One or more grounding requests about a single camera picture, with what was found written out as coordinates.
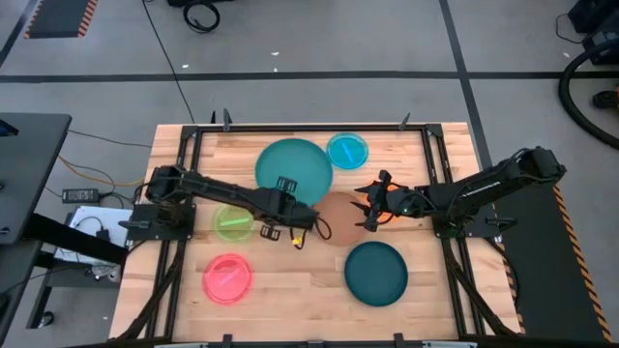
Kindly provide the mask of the small green transparent plate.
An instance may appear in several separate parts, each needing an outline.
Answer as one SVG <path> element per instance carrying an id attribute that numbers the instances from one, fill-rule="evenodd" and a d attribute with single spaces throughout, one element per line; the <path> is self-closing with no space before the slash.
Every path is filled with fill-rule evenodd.
<path id="1" fill-rule="evenodd" d="M 252 214 L 236 206 L 221 204 L 212 220 L 216 234 L 227 242 L 241 242 L 254 231 Z"/>

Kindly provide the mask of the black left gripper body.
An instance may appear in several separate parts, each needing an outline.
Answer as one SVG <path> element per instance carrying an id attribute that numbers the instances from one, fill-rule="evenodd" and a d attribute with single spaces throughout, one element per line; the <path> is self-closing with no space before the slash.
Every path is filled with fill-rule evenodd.
<path id="1" fill-rule="evenodd" d="M 312 229 L 317 222 L 318 213 L 305 203 L 283 190 L 264 188 L 266 199 L 265 221 L 272 225 L 282 225 L 293 228 Z"/>

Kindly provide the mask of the white flat box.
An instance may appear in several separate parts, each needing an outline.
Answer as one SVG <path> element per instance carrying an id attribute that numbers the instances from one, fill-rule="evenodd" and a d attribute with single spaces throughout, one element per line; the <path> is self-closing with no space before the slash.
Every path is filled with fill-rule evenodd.
<path id="1" fill-rule="evenodd" d="M 69 226 L 84 234 L 112 242 L 116 246 L 126 247 L 128 231 L 119 222 L 129 220 L 132 213 L 133 211 L 129 209 L 81 206 L 73 213 Z M 65 248 L 57 248 L 54 257 L 67 262 L 110 265 L 110 262 Z"/>

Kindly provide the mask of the black orange-striped floor mat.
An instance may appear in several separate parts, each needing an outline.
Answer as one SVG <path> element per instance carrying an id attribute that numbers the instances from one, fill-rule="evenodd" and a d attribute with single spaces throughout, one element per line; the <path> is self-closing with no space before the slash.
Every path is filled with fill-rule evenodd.
<path id="1" fill-rule="evenodd" d="M 24 39 L 82 38 L 99 0 L 40 0 L 24 32 Z"/>

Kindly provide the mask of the black equipment cabinet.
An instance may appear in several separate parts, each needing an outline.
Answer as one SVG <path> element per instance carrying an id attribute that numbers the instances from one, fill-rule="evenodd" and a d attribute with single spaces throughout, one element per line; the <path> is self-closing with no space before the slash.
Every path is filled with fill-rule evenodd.
<path id="1" fill-rule="evenodd" d="M 167 5 L 174 8 L 186 7 L 189 4 L 215 4 L 221 2 L 232 2 L 234 0 L 165 0 Z"/>

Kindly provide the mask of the large teal plastic plate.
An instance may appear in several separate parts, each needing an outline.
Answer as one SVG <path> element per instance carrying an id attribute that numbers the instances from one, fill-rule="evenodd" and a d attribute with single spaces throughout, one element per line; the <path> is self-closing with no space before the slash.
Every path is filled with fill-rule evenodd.
<path id="1" fill-rule="evenodd" d="M 257 159 L 254 173 L 261 188 L 274 188 L 279 177 L 295 181 L 292 195 L 309 206 L 318 203 L 333 182 L 333 167 L 325 152 L 300 138 L 286 138 L 267 146 Z"/>

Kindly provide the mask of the black and orange tool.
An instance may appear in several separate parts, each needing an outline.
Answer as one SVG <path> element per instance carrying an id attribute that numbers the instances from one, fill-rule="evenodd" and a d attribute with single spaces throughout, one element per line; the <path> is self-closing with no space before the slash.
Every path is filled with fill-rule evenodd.
<path id="1" fill-rule="evenodd" d="M 599 109 L 619 109 L 619 85 L 613 90 L 603 90 L 595 94 L 591 103 Z"/>

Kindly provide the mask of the black power adapter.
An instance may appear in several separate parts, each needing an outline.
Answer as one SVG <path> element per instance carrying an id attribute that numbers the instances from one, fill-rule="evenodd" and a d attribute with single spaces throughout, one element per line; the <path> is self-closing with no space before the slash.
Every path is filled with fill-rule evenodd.
<path id="1" fill-rule="evenodd" d="M 64 204 L 98 203 L 100 192 L 96 188 L 67 188 L 62 191 Z"/>

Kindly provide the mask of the black equipment stack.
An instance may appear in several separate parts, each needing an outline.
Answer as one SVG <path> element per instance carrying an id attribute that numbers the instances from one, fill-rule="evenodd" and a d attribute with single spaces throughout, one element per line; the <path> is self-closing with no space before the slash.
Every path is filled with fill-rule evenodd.
<path id="1" fill-rule="evenodd" d="M 585 51 L 619 40 L 619 0 L 577 0 L 568 18 L 579 34 Z"/>

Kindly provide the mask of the medium dark teal plate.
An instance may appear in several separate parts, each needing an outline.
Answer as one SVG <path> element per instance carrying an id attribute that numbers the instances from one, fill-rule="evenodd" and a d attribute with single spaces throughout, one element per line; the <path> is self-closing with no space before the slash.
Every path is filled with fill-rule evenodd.
<path id="1" fill-rule="evenodd" d="M 344 280 L 350 293 L 361 303 L 388 306 L 404 294 L 408 270 L 395 248 L 371 241 L 355 246 L 347 255 Z"/>

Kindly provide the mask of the black aluminium table frame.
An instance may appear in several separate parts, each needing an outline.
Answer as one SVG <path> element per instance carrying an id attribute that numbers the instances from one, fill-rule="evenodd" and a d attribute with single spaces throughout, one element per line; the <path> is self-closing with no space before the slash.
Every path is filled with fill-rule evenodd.
<path id="1" fill-rule="evenodd" d="M 181 161 L 218 180 L 254 185 L 254 166 L 271 143 L 304 138 L 325 146 L 340 132 L 360 134 L 369 157 L 357 170 L 336 170 L 332 188 L 357 194 L 380 170 L 410 187 L 460 179 L 478 171 L 468 128 L 463 123 L 405 128 L 383 124 L 234 124 L 207 127 L 201 139 L 187 137 L 179 125 L 156 129 L 150 167 Z M 185 249 L 176 305 L 162 304 L 158 334 L 176 342 L 214 347 L 229 336 L 232 343 L 292 348 L 350 348 L 372 343 L 393 345 L 402 338 L 410 346 L 425 339 L 454 339 L 457 327 L 441 242 L 429 219 L 396 218 L 372 234 L 375 241 L 394 247 L 404 258 L 408 285 L 403 296 L 385 307 L 357 301 L 343 279 L 347 247 L 330 246 L 309 235 L 303 249 L 287 236 L 271 242 L 252 235 L 239 243 L 221 239 L 212 228 L 216 203 L 198 200 L 195 231 Z M 251 266 L 253 280 L 237 304 L 211 302 L 201 280 L 217 256 L 236 253 Z"/>

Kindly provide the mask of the small blue transparent plate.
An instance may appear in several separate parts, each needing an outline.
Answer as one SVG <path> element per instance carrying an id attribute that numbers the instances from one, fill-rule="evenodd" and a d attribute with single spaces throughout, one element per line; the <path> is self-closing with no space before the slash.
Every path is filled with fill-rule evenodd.
<path id="1" fill-rule="evenodd" d="M 357 133 L 341 132 L 329 140 L 326 153 L 335 167 L 354 170 L 363 166 L 368 160 L 368 144 Z"/>

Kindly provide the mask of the small orange transparent plate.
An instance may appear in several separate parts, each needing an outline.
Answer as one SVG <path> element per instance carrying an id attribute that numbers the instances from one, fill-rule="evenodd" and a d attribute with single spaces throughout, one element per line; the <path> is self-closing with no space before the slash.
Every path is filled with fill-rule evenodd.
<path id="1" fill-rule="evenodd" d="M 399 188 L 399 185 L 391 183 L 391 185 L 389 186 L 389 189 L 396 189 L 396 188 Z M 367 195 L 365 193 L 364 193 L 364 195 L 366 197 L 366 201 L 368 202 L 367 206 L 369 206 L 371 204 L 377 205 L 375 203 L 375 196 L 376 195 L 374 195 L 374 194 Z M 380 217 L 378 218 L 378 225 L 388 223 L 393 217 L 394 217 L 394 215 L 392 215 L 392 214 L 381 213 Z"/>

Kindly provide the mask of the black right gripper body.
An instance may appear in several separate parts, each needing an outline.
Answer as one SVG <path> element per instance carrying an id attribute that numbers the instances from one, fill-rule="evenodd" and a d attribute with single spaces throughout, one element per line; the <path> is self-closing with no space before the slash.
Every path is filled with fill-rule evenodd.
<path id="1" fill-rule="evenodd" d="M 380 188 L 375 203 L 380 213 L 395 217 L 419 218 L 422 215 L 422 196 L 410 188 Z"/>

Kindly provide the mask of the small red transparent plate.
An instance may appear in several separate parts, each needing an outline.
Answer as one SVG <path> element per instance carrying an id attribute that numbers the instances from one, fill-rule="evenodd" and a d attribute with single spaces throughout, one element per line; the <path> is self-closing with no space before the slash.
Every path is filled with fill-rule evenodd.
<path id="1" fill-rule="evenodd" d="M 206 297 L 220 305 L 234 305 L 251 290 L 253 272 L 240 254 L 227 253 L 215 257 L 205 269 L 201 285 Z"/>

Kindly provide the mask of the large black hazard-striped mat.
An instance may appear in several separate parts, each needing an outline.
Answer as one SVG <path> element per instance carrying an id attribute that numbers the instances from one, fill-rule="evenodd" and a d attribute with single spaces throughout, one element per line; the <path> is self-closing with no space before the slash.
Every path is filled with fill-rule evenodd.
<path id="1" fill-rule="evenodd" d="M 524 334 L 580 347 L 613 342 L 560 189 L 525 188 L 498 200 L 495 210 L 517 220 L 502 241 L 516 274 Z"/>

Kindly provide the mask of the black desk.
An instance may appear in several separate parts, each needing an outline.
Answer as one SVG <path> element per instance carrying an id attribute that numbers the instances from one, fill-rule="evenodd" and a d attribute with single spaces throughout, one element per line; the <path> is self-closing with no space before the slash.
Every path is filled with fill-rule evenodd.
<path id="1" fill-rule="evenodd" d="M 127 250 L 86 235 L 35 208 L 72 117 L 0 112 L 0 346 L 44 244 L 122 265 Z"/>

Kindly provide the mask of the brown plastic plate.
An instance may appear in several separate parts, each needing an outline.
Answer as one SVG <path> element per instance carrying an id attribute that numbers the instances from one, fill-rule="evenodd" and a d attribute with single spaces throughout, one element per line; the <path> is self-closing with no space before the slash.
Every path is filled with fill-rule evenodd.
<path id="1" fill-rule="evenodd" d="M 325 237 L 330 236 L 327 244 L 350 246 L 366 236 L 368 231 L 363 227 L 366 217 L 356 203 L 360 201 L 351 194 L 331 192 L 314 206 L 321 217 L 318 221 L 320 231 Z"/>

